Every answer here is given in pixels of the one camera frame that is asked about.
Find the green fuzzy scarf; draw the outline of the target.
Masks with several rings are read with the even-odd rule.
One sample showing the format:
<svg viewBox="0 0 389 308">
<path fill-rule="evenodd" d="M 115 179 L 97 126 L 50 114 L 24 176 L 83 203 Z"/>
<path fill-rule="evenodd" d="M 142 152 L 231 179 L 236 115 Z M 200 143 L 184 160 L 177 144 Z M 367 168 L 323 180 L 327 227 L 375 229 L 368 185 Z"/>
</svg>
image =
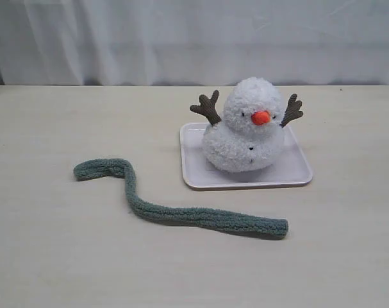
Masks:
<svg viewBox="0 0 389 308">
<path fill-rule="evenodd" d="M 228 210 L 206 207 L 167 207 L 145 201 L 137 193 L 137 176 L 133 165 L 122 158 L 97 158 L 82 162 L 73 169 L 77 181 L 103 177 L 125 181 L 126 200 L 131 210 L 141 218 L 155 223 L 172 223 L 241 235 L 262 235 L 283 239 L 288 233 L 286 219 L 264 218 Z"/>
</svg>

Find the white plush snowman toy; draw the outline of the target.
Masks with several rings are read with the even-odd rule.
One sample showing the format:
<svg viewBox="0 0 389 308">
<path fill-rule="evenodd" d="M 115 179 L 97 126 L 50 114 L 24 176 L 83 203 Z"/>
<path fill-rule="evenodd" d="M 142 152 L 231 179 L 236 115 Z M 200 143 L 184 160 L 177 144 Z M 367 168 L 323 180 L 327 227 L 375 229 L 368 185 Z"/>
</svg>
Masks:
<svg viewBox="0 0 389 308">
<path fill-rule="evenodd" d="M 261 170 L 271 166 L 285 146 L 285 127 L 304 115 L 296 93 L 283 101 L 277 87 L 262 77 L 238 82 L 228 94 L 222 113 L 216 104 L 219 91 L 199 95 L 190 111 L 208 125 L 201 145 L 216 169 L 228 173 Z"/>
</svg>

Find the white square tray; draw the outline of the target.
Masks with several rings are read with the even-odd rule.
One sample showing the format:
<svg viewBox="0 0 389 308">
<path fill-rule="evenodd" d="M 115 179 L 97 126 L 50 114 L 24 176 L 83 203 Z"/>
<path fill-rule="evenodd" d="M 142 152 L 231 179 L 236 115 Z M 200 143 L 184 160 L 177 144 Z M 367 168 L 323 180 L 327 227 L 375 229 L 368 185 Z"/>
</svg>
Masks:
<svg viewBox="0 0 389 308">
<path fill-rule="evenodd" d="M 187 123 L 179 131 L 181 173 L 196 191 L 301 187 L 313 179 L 313 170 L 290 127 L 285 128 L 285 149 L 269 167 L 244 173 L 219 171 L 205 158 L 201 139 L 206 123 Z"/>
</svg>

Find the white backdrop curtain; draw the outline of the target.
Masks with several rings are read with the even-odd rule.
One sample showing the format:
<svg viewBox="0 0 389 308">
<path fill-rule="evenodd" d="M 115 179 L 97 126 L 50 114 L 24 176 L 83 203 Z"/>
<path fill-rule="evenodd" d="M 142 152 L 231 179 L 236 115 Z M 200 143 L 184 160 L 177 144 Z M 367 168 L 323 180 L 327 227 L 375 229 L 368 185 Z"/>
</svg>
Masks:
<svg viewBox="0 0 389 308">
<path fill-rule="evenodd" d="M 389 1 L 0 1 L 0 85 L 389 85 Z"/>
</svg>

